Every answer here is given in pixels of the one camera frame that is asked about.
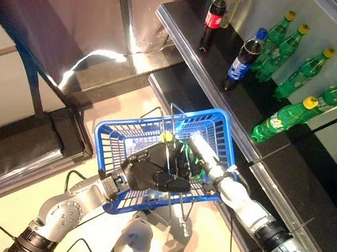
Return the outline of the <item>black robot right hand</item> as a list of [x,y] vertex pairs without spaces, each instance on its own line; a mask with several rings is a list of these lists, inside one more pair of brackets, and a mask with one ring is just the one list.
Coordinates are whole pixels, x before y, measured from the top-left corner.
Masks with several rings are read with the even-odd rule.
[[220,159],[205,139],[198,135],[193,134],[188,140],[188,145],[191,148],[194,156],[199,161],[202,161],[202,168],[208,175],[209,180],[213,184],[218,184],[223,180],[224,168],[220,164]]

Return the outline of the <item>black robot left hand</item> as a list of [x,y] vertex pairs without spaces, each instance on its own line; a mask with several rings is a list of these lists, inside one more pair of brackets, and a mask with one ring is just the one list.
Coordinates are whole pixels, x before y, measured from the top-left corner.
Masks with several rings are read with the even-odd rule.
[[156,143],[128,156],[121,164],[131,190],[190,191],[191,174],[182,143]]

